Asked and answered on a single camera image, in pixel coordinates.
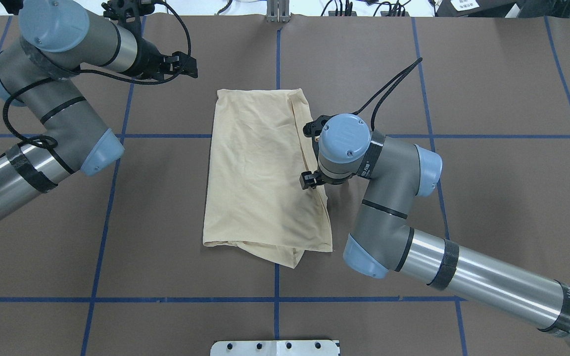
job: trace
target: white label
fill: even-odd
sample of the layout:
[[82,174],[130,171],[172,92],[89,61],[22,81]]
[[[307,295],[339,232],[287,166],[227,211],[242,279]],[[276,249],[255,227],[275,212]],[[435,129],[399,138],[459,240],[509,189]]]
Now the white label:
[[450,2],[452,3],[452,6],[457,9],[457,11],[466,11],[479,7],[479,4],[476,2],[476,0],[450,0]]

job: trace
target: towel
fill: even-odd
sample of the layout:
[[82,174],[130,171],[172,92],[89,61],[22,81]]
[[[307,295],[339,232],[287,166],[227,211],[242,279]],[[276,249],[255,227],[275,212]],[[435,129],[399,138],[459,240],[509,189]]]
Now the towel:
[[332,252],[324,187],[303,190],[315,171],[303,90],[217,91],[204,246],[237,246],[294,268],[305,250]]

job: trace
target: cloth fold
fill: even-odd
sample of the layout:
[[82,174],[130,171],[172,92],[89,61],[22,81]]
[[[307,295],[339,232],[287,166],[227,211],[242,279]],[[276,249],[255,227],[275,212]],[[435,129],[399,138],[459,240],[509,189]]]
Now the cloth fold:
[[303,190],[317,168],[303,90],[217,91],[204,246],[237,246],[294,268],[305,250],[332,252],[324,187]]

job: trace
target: brown table surface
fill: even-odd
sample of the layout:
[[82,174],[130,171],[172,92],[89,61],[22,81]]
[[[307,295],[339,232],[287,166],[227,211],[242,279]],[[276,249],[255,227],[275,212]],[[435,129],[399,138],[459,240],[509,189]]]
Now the brown table surface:
[[[376,120],[443,157],[441,190],[416,201],[411,225],[570,284],[570,20],[185,20],[199,79],[74,79],[125,155],[0,222],[0,355],[196,356],[215,340],[275,338],[340,340],[344,356],[570,355],[449,292],[349,269],[358,178],[327,188],[335,251],[296,269],[201,244],[218,89],[303,88],[314,117],[353,111],[421,55]],[[0,48],[18,36],[0,17]],[[185,49],[172,16],[150,16],[145,37]],[[43,131],[27,109],[11,117]],[[14,143],[0,119],[0,153]]]

